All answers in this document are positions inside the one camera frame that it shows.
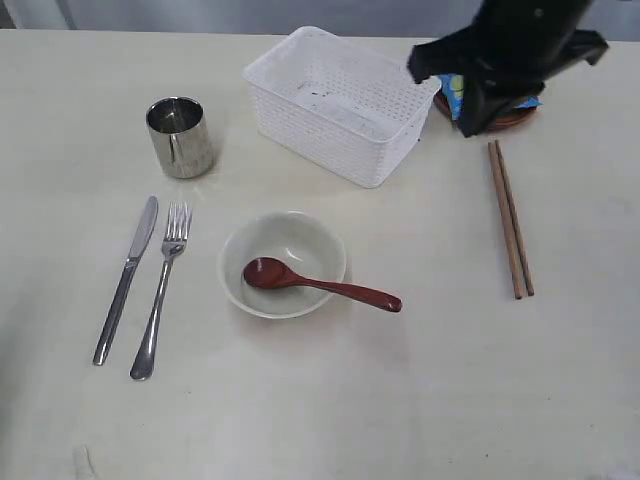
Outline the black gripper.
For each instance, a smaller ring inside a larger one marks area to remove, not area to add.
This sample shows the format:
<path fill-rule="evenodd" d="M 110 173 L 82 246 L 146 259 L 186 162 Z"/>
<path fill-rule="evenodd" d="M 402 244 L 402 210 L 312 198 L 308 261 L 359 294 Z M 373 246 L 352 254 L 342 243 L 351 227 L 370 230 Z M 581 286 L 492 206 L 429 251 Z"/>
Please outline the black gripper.
<path fill-rule="evenodd" d="M 597 64 L 609 49 L 603 36 L 578 23 L 589 1 L 485 1 L 471 23 L 415 45 L 407 69 L 415 84 L 434 75 L 463 74 L 458 130 L 483 133 L 526 89 L 580 61 Z"/>

